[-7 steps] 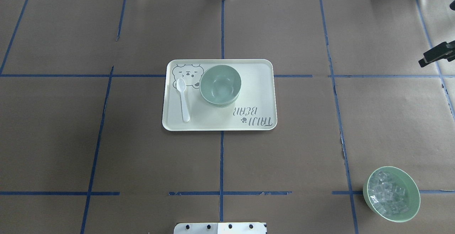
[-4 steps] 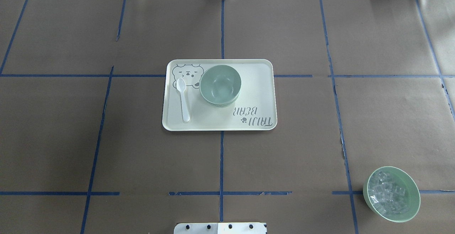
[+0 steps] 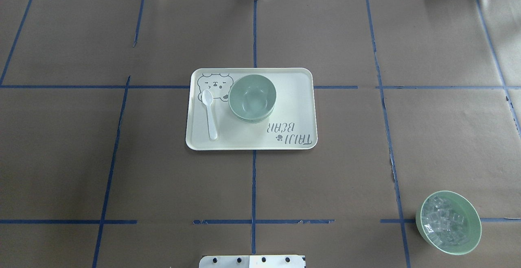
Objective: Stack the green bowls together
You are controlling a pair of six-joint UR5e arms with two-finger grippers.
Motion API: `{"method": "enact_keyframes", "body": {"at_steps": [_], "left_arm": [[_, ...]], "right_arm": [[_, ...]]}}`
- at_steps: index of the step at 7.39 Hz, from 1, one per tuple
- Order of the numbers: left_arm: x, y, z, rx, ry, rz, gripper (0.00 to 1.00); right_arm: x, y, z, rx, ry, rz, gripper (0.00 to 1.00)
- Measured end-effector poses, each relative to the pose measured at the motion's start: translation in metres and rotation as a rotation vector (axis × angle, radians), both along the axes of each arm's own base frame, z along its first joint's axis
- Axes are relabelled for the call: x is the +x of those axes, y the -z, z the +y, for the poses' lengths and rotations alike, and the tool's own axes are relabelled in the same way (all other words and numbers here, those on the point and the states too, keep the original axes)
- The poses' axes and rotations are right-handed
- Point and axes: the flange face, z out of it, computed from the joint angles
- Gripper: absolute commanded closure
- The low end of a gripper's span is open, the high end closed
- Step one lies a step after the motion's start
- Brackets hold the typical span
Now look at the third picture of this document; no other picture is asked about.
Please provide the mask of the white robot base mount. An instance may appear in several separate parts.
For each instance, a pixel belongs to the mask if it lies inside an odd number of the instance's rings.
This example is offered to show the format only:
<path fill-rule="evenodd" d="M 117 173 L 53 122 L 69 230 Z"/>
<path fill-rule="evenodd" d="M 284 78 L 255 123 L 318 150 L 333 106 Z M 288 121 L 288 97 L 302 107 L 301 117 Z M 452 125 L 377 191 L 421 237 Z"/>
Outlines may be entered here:
<path fill-rule="evenodd" d="M 199 268 L 305 268 L 303 255 L 207 255 Z"/>

